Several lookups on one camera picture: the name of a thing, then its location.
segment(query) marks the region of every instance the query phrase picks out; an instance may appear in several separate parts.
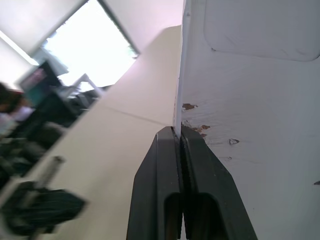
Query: dark equipment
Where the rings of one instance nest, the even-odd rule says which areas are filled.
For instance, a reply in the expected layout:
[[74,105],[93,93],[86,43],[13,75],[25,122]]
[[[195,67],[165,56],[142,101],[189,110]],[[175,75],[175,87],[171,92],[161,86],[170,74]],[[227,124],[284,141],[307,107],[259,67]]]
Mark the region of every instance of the dark equipment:
[[8,181],[7,175],[24,177],[64,134],[62,126],[45,119],[22,123],[1,141],[0,190]]
[[133,184],[127,240],[257,240],[235,182],[201,135],[159,131]]
[[70,127],[79,114],[52,91],[35,111],[8,136],[8,138],[29,138],[41,129],[45,123],[52,122],[63,127]]
[[53,89],[62,86],[50,64],[45,61],[38,68],[33,70],[28,76],[24,77],[19,86],[24,92],[26,99],[33,107],[37,107]]
[[86,202],[81,198],[65,190],[47,189],[63,162],[61,157],[54,157],[37,181],[21,183],[3,205],[1,213],[12,233],[36,240],[83,210]]

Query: monitor screen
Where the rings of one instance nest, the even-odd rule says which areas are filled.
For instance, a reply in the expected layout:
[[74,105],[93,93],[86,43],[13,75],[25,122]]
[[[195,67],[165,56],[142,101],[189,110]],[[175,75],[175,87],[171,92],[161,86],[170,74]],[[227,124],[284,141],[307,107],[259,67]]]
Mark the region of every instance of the monitor screen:
[[36,70],[24,78],[19,86],[30,103],[37,107],[51,92],[53,88],[62,84],[57,78],[49,63],[45,61]]

